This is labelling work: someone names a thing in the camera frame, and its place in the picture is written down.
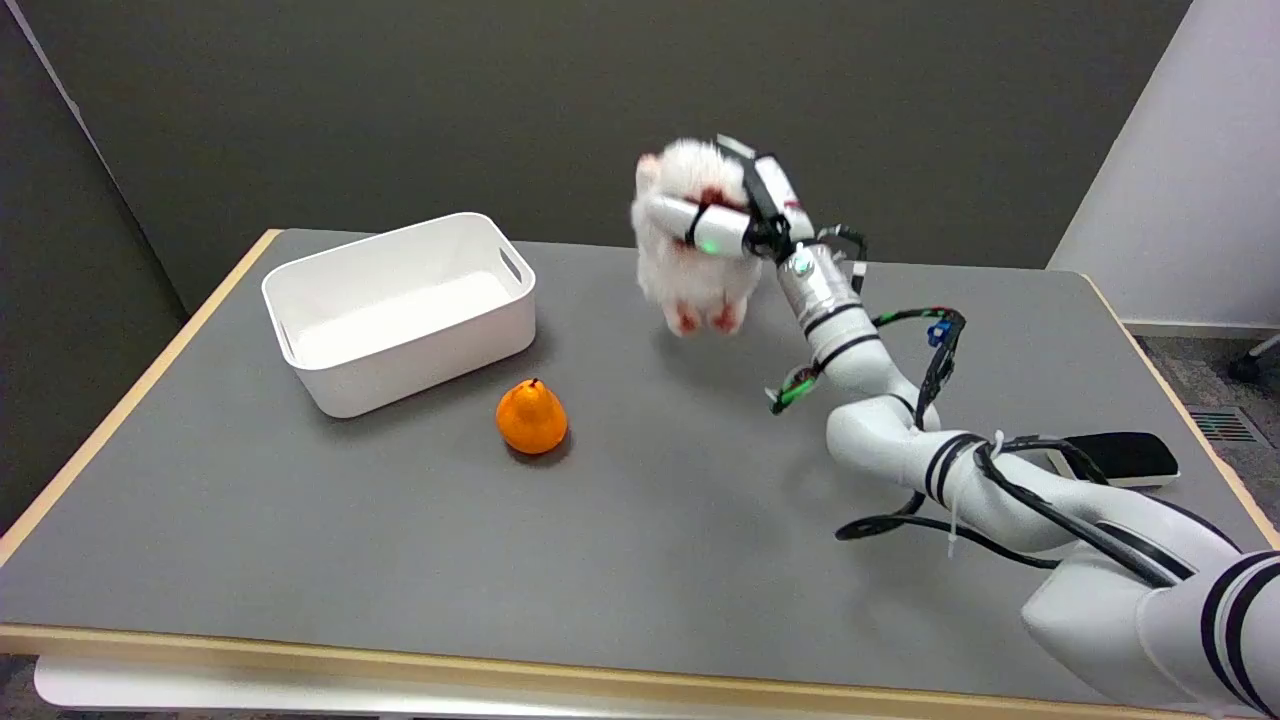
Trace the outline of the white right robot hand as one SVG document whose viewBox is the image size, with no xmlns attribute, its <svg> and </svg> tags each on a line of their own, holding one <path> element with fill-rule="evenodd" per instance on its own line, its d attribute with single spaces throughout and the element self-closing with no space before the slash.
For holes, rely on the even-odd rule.
<svg viewBox="0 0 1280 720">
<path fill-rule="evenodd" d="M 776 155 L 758 152 L 727 135 L 717 135 L 714 145 L 742 169 L 748 208 L 658 193 L 644 201 L 648 218 L 685 245 L 717 258 L 778 261 L 817 240 L 817 229 Z"/>
</svg>

